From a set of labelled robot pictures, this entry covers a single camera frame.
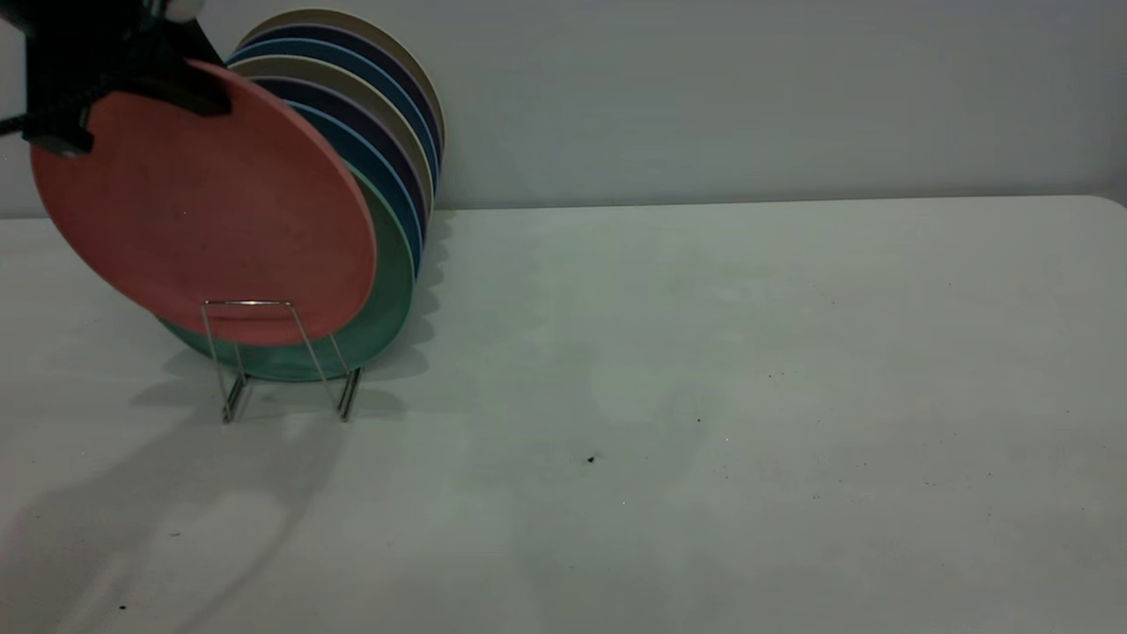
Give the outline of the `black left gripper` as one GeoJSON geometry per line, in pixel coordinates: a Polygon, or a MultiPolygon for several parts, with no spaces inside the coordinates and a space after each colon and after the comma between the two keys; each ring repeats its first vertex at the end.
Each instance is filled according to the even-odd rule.
{"type": "Polygon", "coordinates": [[[198,116],[231,111],[225,86],[195,66],[220,65],[202,32],[202,1],[5,1],[3,20],[25,36],[29,100],[62,100],[32,111],[21,137],[56,157],[92,152],[92,100],[130,92],[198,116]]]}

